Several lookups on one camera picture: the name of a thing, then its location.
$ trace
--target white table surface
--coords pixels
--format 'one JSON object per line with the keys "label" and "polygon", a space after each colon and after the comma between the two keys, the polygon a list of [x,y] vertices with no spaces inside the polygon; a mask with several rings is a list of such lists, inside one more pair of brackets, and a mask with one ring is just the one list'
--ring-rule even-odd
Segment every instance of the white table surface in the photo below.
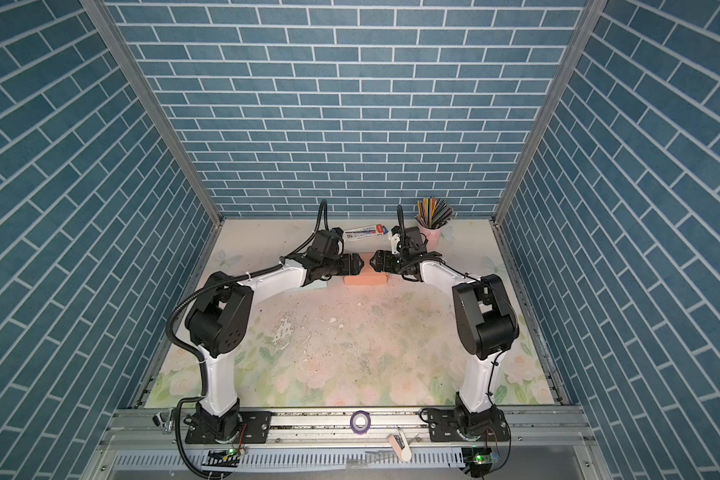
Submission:
{"label": "white table surface", "polygon": [[[329,220],[343,229],[396,222]],[[200,285],[218,270],[239,275],[276,264],[303,242],[314,220],[227,220]],[[386,236],[346,243],[346,252],[389,250]],[[488,220],[452,220],[436,251],[475,275],[499,274],[520,322],[504,355],[497,403],[552,403],[544,372]],[[188,333],[182,325],[178,335]],[[433,286],[390,275],[384,286],[326,287],[283,293],[254,306],[236,349],[242,406],[451,405],[469,358],[456,333],[453,301]],[[148,408],[174,406],[200,390],[194,357],[171,346]]]}

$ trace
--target blue brick wall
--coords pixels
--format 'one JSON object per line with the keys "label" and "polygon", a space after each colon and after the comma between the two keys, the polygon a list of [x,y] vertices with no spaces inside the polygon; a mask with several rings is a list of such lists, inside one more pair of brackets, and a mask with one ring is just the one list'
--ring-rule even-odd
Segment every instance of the blue brick wall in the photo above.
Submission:
{"label": "blue brick wall", "polygon": [[619,478],[720,478],[720,2],[610,0],[503,226]]}
{"label": "blue brick wall", "polygon": [[107,2],[225,216],[487,217],[585,0],[233,3]]}
{"label": "blue brick wall", "polygon": [[0,478],[82,473],[209,234],[77,0],[0,0]]}

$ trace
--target cup of pencils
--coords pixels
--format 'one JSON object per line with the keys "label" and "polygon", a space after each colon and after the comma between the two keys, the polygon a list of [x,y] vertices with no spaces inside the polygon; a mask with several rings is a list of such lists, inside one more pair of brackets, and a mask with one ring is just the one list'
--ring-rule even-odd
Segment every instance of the cup of pencils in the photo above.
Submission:
{"label": "cup of pencils", "polygon": [[454,209],[442,198],[422,198],[418,201],[418,229],[427,237],[427,251],[440,244],[440,232],[454,216]]}

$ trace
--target tape roll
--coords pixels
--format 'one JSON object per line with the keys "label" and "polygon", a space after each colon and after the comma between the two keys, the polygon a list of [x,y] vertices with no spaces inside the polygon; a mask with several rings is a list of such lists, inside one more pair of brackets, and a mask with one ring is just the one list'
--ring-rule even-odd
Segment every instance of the tape roll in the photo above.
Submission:
{"label": "tape roll", "polygon": [[368,412],[357,410],[349,419],[349,426],[354,433],[362,435],[371,427],[371,416]]}

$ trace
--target orange box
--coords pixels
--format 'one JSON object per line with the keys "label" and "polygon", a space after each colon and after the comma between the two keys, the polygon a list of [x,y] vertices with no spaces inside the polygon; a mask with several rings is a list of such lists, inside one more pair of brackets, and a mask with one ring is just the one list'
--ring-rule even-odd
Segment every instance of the orange box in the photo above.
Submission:
{"label": "orange box", "polygon": [[360,258],[365,262],[359,275],[351,275],[344,277],[345,285],[385,285],[388,275],[383,272],[377,272],[371,266],[371,258],[374,254],[360,254]]}

